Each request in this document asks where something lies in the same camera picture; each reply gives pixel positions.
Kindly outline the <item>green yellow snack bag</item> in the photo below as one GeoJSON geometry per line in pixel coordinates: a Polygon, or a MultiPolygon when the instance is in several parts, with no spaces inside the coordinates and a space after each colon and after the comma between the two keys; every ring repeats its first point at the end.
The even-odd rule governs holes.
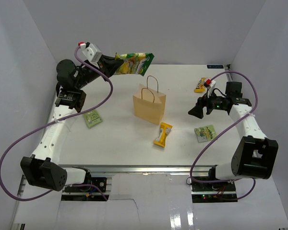
{"type": "Polygon", "coordinates": [[[116,54],[115,59],[122,60],[123,64],[114,75],[138,74],[144,76],[154,57],[153,53],[116,54]]]}

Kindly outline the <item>yellow snack bar wrapper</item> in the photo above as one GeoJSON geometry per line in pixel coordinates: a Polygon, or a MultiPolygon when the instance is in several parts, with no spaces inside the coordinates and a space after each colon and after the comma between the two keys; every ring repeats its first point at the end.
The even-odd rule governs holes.
{"type": "Polygon", "coordinates": [[[153,143],[164,148],[166,145],[166,138],[171,130],[172,130],[172,125],[162,122],[160,124],[159,136],[154,140],[153,143]]]}

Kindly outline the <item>brown paper bag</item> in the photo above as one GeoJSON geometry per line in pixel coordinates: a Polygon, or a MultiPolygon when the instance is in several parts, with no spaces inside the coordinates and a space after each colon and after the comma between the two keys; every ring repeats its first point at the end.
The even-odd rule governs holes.
{"type": "Polygon", "coordinates": [[[159,91],[159,83],[156,77],[148,75],[146,85],[140,84],[138,91],[133,95],[134,115],[152,124],[159,125],[166,105],[166,94],[159,91]],[[156,80],[157,88],[148,87],[149,77],[156,80]]]}

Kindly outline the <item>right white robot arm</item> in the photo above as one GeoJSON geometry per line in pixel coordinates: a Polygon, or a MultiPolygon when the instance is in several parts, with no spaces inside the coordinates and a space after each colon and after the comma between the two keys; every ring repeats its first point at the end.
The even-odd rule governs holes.
{"type": "Polygon", "coordinates": [[[223,96],[215,94],[214,80],[207,79],[203,85],[207,89],[204,96],[199,97],[195,107],[188,114],[199,119],[213,110],[226,111],[234,121],[241,138],[231,161],[213,166],[208,173],[207,185],[213,191],[220,190],[224,180],[242,178],[268,179],[273,171],[278,151],[278,143],[269,139],[259,128],[249,99],[242,96],[242,83],[228,81],[223,96]]]}

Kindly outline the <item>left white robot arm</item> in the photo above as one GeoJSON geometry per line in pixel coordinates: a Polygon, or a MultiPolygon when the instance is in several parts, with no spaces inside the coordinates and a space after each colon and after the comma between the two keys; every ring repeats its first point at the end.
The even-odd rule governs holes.
{"type": "Polygon", "coordinates": [[[97,65],[88,60],[75,65],[70,59],[60,61],[56,66],[57,99],[52,115],[52,125],[46,128],[38,147],[30,157],[23,157],[22,171],[32,186],[60,191],[65,185],[75,184],[81,191],[91,188],[92,179],[86,169],[66,170],[60,167],[60,153],[67,134],[79,115],[86,98],[84,86],[97,79],[99,70],[108,78],[123,64],[123,60],[102,55],[97,65]]]}

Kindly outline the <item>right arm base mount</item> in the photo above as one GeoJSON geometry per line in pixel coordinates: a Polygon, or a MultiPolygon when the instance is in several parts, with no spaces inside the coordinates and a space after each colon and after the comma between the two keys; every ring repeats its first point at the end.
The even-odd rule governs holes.
{"type": "Polygon", "coordinates": [[[186,184],[191,187],[194,204],[238,201],[234,183],[196,183],[188,177],[186,184]]]}

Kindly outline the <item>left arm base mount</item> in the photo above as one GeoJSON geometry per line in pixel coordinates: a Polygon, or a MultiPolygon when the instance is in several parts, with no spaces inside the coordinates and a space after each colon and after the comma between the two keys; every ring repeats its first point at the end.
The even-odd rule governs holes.
{"type": "Polygon", "coordinates": [[[62,201],[107,201],[106,177],[91,177],[85,179],[81,186],[67,186],[63,189],[62,201]]]}

